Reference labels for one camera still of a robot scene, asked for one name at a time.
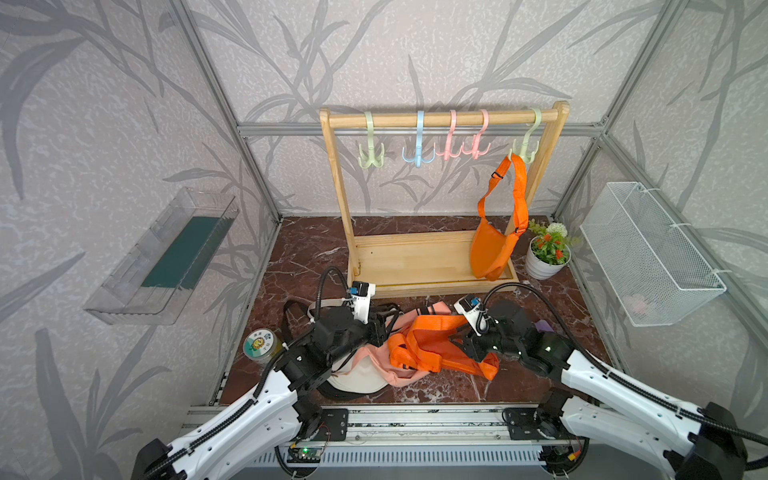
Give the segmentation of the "pink sling bag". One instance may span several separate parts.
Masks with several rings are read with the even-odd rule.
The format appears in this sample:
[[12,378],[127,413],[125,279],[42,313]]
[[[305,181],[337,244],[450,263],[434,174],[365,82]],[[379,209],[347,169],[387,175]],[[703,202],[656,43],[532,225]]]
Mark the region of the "pink sling bag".
[[[393,325],[392,333],[399,333],[409,327],[419,314],[450,314],[450,307],[443,301],[432,305],[399,313],[394,307],[383,311],[385,326]],[[401,388],[413,384],[429,374],[428,371],[403,369],[392,366],[390,352],[386,344],[374,346],[366,344],[360,347],[354,356],[345,363],[337,361],[333,373],[327,382],[335,389],[368,395],[387,386]]]

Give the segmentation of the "cream white sling bag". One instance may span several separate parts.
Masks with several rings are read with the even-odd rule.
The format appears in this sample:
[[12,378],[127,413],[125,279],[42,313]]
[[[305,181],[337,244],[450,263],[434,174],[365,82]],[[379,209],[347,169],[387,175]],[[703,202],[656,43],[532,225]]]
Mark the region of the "cream white sling bag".
[[320,395],[333,401],[352,401],[377,394],[395,383],[389,363],[387,339],[390,327],[399,318],[397,306],[375,307],[374,320],[384,326],[383,340],[366,344],[333,364],[330,377],[317,388]]

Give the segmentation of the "dark orange sling bag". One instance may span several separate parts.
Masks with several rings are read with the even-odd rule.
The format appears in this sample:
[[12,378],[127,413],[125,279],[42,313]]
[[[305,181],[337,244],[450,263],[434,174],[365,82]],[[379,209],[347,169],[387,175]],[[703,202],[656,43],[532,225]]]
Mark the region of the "dark orange sling bag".
[[481,376],[491,381],[499,371],[499,358],[493,353],[481,357],[481,362],[471,359],[450,341],[460,327],[469,324],[458,315],[420,315],[387,341],[389,361],[393,367],[439,373],[442,370],[458,371]]

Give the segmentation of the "light orange sling bag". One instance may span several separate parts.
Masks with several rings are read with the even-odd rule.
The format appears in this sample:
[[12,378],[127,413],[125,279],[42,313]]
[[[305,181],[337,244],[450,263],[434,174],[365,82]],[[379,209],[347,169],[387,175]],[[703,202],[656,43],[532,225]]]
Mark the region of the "light orange sling bag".
[[[486,217],[485,202],[509,169],[514,167],[513,230],[504,234],[493,227]],[[527,231],[529,211],[525,198],[527,172],[525,163],[517,154],[507,155],[492,173],[485,195],[478,201],[480,223],[474,232],[470,248],[470,267],[477,279],[498,280],[503,273],[520,237]]]

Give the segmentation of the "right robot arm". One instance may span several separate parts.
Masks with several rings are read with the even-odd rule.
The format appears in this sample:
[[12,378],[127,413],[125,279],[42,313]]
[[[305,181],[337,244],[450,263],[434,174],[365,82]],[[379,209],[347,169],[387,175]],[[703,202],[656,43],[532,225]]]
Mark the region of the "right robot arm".
[[715,403],[699,409],[637,383],[549,327],[536,326],[511,301],[485,308],[468,295],[454,307],[469,325],[459,346],[470,358],[514,357],[558,382],[534,416],[544,436],[568,433],[607,443],[674,479],[743,478],[747,449],[727,409]]

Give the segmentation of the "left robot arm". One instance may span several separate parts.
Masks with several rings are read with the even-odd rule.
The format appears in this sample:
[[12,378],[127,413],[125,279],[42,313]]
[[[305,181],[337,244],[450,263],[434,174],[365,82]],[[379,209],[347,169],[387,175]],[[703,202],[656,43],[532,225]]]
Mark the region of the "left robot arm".
[[309,399],[336,362],[386,342],[399,312],[376,307],[366,321],[349,305],[333,306],[290,342],[259,383],[196,430],[169,443],[155,439],[137,454],[134,479],[230,479],[264,452],[314,435],[322,410]]

